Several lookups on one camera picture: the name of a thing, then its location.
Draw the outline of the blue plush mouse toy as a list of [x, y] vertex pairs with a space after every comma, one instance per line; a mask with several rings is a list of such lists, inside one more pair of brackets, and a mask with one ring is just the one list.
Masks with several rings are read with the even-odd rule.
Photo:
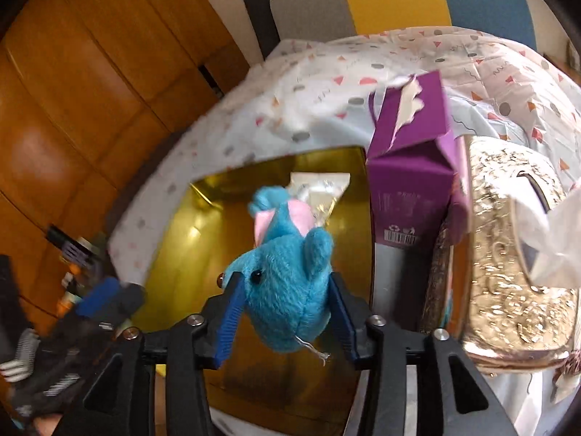
[[244, 311], [262, 343], [278, 353], [309, 350], [327, 362], [330, 354], [313, 342], [330, 320], [331, 234], [315, 226], [310, 206], [282, 186], [259, 188], [248, 211], [254, 219], [254, 248], [227, 266], [218, 287], [226, 288], [231, 275], [240, 272]]

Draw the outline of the clear packaged snack bag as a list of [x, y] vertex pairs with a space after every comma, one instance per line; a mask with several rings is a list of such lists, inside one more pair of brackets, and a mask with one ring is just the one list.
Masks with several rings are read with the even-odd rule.
[[292, 198], [310, 206], [315, 226], [325, 226], [350, 185], [346, 172], [292, 172], [287, 190]]

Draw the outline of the ornate gold tissue box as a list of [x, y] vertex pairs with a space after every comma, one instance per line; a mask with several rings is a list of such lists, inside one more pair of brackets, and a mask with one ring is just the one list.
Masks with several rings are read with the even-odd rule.
[[420, 328], [445, 329], [481, 370], [526, 372], [572, 357], [579, 293], [536, 286], [537, 253], [518, 236], [514, 195], [550, 211], [565, 193], [550, 161], [491, 137], [462, 136], [459, 189], [436, 240]]

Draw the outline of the purple cardboard box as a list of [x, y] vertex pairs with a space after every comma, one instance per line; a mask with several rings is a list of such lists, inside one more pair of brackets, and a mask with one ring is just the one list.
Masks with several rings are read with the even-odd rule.
[[464, 162], [440, 73], [389, 88], [366, 154], [375, 241], [428, 246], [441, 225], [458, 242], [468, 227]]

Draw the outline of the patterned white tablecloth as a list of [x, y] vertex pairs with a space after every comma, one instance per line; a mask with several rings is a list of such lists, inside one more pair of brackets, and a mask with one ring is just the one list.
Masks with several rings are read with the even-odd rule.
[[170, 150], [109, 243], [125, 282], [144, 284], [187, 186], [256, 161], [323, 148], [368, 147], [388, 97], [394, 147], [428, 112], [423, 75], [438, 72], [455, 135], [506, 139], [547, 157], [566, 191], [553, 214], [522, 206], [541, 245], [542, 284], [580, 281], [580, 90], [531, 48], [459, 28], [409, 28], [331, 43], [283, 41]]

